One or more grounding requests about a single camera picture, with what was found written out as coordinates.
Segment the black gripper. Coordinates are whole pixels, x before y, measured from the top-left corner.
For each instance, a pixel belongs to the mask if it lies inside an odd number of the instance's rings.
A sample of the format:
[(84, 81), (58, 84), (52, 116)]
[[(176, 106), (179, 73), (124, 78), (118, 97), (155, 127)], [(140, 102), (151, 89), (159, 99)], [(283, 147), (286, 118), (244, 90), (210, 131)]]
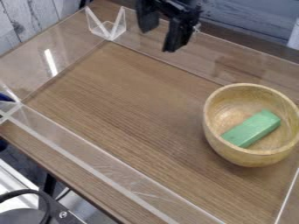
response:
[(135, 11), (143, 33), (158, 27), (160, 14), (171, 19), (163, 42), (164, 52), (174, 53), (188, 44), (202, 14), (200, 0), (136, 0)]

